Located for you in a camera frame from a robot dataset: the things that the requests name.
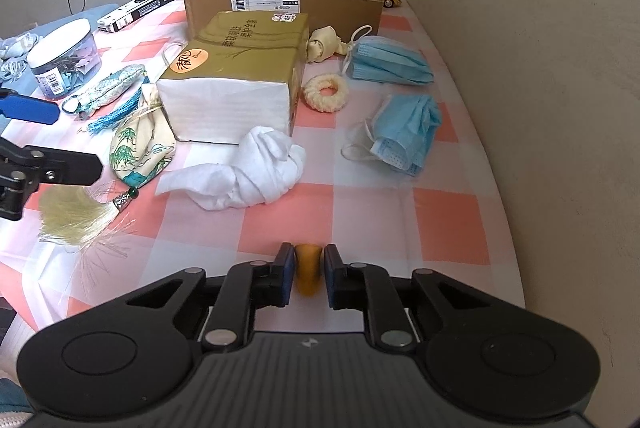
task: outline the blue tassel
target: blue tassel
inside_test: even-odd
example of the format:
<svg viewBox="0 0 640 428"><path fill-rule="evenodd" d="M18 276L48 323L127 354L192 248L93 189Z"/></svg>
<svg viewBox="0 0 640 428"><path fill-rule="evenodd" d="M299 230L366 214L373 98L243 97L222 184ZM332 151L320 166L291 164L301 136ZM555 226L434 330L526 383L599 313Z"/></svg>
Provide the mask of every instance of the blue tassel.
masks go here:
<svg viewBox="0 0 640 428"><path fill-rule="evenodd" d="M142 83L149 83L149 78L145 76ZM142 87L116 110L89 123L86 127L87 132L89 132L90 135L95 135L107 129L115 129L118 123L138 108L140 96L142 96Z"/></svg>

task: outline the crumpled white cloth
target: crumpled white cloth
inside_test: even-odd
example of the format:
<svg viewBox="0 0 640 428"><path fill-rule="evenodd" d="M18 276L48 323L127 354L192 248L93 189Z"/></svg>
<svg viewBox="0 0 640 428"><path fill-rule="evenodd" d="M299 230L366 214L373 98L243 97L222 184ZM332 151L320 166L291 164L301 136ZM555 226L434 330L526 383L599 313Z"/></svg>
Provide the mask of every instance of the crumpled white cloth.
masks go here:
<svg viewBox="0 0 640 428"><path fill-rule="evenodd" d="M185 190L206 210L271 203L302 177L306 152L271 127L254 127L240 141L230 164L197 164L165 172L156 195Z"/></svg>
<svg viewBox="0 0 640 428"><path fill-rule="evenodd" d="M0 38L0 80L15 82L27 69L27 53L33 49L40 37L34 33Z"/></svg>

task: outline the blue face mask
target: blue face mask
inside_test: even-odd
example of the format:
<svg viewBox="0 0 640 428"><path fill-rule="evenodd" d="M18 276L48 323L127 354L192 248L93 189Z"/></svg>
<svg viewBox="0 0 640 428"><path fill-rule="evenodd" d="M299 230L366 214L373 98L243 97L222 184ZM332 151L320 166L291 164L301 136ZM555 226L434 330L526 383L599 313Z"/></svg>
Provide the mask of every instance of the blue face mask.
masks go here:
<svg viewBox="0 0 640 428"><path fill-rule="evenodd" d="M383 36L359 38L345 60L343 72L351 79L372 82L404 85L433 82L433 72L419 51Z"/></svg>
<svg viewBox="0 0 640 428"><path fill-rule="evenodd" d="M379 159L415 177L424 168L424 159L441 124L442 114L430 96L394 95L365 122L372 145L345 145L342 155L352 161Z"/></svg>

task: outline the gold tissue package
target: gold tissue package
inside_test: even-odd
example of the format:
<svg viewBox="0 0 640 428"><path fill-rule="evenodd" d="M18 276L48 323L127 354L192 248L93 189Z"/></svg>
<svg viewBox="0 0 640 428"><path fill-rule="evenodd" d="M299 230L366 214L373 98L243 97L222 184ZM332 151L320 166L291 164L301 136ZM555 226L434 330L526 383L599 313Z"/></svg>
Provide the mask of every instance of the gold tissue package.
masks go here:
<svg viewBox="0 0 640 428"><path fill-rule="evenodd" d="M306 14L218 13L158 80L176 137L237 144L256 125L291 135L308 38Z"/></svg>

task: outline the metal bead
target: metal bead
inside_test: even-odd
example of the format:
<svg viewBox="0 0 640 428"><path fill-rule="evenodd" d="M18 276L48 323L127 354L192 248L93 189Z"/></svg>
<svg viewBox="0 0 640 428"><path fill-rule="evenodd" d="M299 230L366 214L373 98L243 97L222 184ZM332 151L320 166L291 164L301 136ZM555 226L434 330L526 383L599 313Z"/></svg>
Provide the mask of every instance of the metal bead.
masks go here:
<svg viewBox="0 0 640 428"><path fill-rule="evenodd" d="M207 334L204 335L204 339L211 345L226 347L227 345L231 345L235 342L238 339L238 336L235 332L230 331L229 329L215 329L207 332Z"/></svg>
<svg viewBox="0 0 640 428"><path fill-rule="evenodd" d="M123 193L121 193L119 195L116 195L113 198L112 202L116 206L118 211L121 212L121 211L123 211L124 208L129 206L129 204L131 202L131 195L129 195L129 193L127 193L127 192L123 192Z"/></svg>
<svg viewBox="0 0 640 428"><path fill-rule="evenodd" d="M380 341L390 347L406 347L414 341L414 337L405 331L387 331L380 336Z"/></svg>

